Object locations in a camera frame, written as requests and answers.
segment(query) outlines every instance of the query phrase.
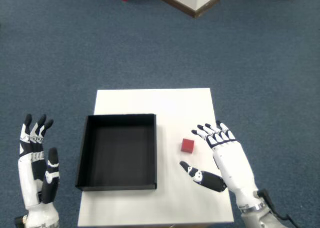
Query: blue carpet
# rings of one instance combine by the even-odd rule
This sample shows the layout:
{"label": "blue carpet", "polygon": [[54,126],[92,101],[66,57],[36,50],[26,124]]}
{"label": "blue carpet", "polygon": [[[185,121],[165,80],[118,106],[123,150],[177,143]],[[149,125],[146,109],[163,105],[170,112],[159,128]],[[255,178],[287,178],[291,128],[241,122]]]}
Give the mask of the blue carpet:
{"label": "blue carpet", "polygon": [[[0,0],[1,227],[25,214],[26,113],[55,120],[62,227],[76,227],[85,116],[97,89],[210,87],[259,188],[302,227],[320,223],[320,2],[222,0],[193,19],[161,0]],[[243,227],[231,195],[235,223]]]}

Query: robot finger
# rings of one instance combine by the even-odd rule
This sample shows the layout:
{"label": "robot finger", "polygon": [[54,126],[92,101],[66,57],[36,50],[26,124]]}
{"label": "robot finger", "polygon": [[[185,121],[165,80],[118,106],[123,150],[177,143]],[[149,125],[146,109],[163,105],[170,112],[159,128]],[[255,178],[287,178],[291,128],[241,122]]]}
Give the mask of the robot finger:
{"label": "robot finger", "polygon": [[33,147],[30,142],[30,124],[32,122],[31,114],[28,114],[22,125],[20,135],[20,157],[33,152]]}
{"label": "robot finger", "polygon": [[217,176],[215,174],[212,174],[206,171],[200,171],[196,168],[189,166],[184,161],[181,161],[180,165],[193,178],[193,181],[199,185],[202,185],[206,188],[209,188],[218,192],[224,191],[227,187],[224,180],[220,176]]}
{"label": "robot finger", "polygon": [[39,131],[39,136],[38,136],[38,140],[37,142],[39,144],[42,144],[42,141],[44,139],[44,136],[47,132],[47,130],[54,124],[54,120],[51,119],[49,120],[45,125],[43,125],[41,128],[40,128],[40,131]]}
{"label": "robot finger", "polygon": [[221,121],[217,121],[216,124],[221,127],[222,131],[228,136],[228,138],[231,141],[237,140],[235,138],[234,134],[231,132],[231,130],[225,124],[223,124]]}
{"label": "robot finger", "polygon": [[220,145],[220,144],[219,144],[212,136],[210,136],[210,135],[206,138],[206,141],[207,141],[209,147],[210,147],[213,151],[215,151],[215,150],[216,150],[216,147],[217,147],[218,145]]}
{"label": "robot finger", "polygon": [[209,129],[212,129],[215,133],[220,133],[221,130],[213,125],[210,125],[210,124],[205,124],[205,126]]}
{"label": "robot finger", "polygon": [[192,130],[192,133],[200,136],[204,140],[206,140],[208,136],[208,133],[203,130]]}
{"label": "robot finger", "polygon": [[215,133],[214,135],[213,135],[213,138],[219,143],[219,144],[224,144],[225,143],[225,141],[221,138],[221,136],[220,135],[218,135],[217,133]]}
{"label": "robot finger", "polygon": [[42,201],[44,204],[52,203],[55,200],[59,182],[60,172],[58,150],[56,148],[51,148],[49,151],[47,170],[45,172],[42,187]]}
{"label": "robot finger", "polygon": [[30,141],[31,141],[31,145],[34,147],[34,149],[33,149],[34,152],[39,152],[38,146],[35,144],[37,143],[40,129],[44,125],[46,119],[47,119],[47,116],[44,114],[39,119],[39,121],[34,125],[32,131],[30,133]]}
{"label": "robot finger", "polygon": [[198,125],[198,128],[200,130],[205,131],[206,133],[208,133],[211,136],[213,136],[213,134],[215,133],[212,129],[209,129],[208,127],[205,127],[205,126],[202,126],[202,125]]}

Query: white table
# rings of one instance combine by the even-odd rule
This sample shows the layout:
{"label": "white table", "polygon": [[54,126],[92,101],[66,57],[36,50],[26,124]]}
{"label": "white table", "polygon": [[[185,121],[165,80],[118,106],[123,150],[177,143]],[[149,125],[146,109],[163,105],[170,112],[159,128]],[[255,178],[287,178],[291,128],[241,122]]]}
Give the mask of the white table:
{"label": "white table", "polygon": [[[191,133],[215,123],[206,89],[98,90],[94,114],[157,115],[157,189],[83,192],[78,226],[233,222],[228,189],[217,193],[192,181],[181,160],[218,175],[207,143]],[[181,152],[195,140],[193,154]]]}

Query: open box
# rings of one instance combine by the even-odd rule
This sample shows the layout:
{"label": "open box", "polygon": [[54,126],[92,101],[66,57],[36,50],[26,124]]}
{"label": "open box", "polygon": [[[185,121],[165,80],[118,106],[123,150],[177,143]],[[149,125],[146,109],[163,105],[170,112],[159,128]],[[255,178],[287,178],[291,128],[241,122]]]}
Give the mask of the open box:
{"label": "open box", "polygon": [[83,191],[156,189],[157,116],[88,116],[75,186]]}

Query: white robotic hand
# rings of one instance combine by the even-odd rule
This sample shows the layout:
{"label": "white robotic hand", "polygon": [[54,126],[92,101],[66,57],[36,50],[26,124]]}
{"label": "white robotic hand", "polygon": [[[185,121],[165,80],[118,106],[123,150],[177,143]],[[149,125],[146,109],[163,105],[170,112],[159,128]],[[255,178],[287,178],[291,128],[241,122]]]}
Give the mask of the white robotic hand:
{"label": "white robotic hand", "polygon": [[200,185],[219,192],[224,191],[227,186],[235,193],[237,205],[242,213],[262,209],[265,203],[263,199],[255,197],[255,192],[258,191],[255,176],[241,144],[226,125],[219,121],[217,125],[220,128],[210,124],[198,125],[200,130],[192,132],[207,141],[213,150],[213,158],[222,178],[206,171],[198,171],[184,161],[180,164]]}
{"label": "white robotic hand", "polygon": [[58,228],[59,214],[53,201],[59,186],[59,159],[56,148],[49,150],[46,164],[43,139],[53,120],[46,115],[35,124],[30,132],[32,116],[28,114],[20,136],[20,158],[18,161],[20,184],[28,215],[15,219],[17,227]]}

